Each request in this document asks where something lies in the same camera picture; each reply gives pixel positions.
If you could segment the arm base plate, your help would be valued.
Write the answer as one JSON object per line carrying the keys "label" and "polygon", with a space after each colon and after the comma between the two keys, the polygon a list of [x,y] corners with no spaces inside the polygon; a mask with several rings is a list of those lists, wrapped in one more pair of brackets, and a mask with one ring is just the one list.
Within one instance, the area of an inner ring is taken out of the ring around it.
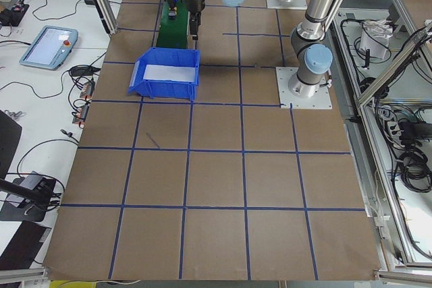
{"label": "arm base plate", "polygon": [[306,85],[297,76],[297,67],[276,67],[279,105],[282,109],[332,109],[329,88],[322,76],[318,84]]}
{"label": "arm base plate", "polygon": [[306,0],[266,0],[269,9],[305,10]]}

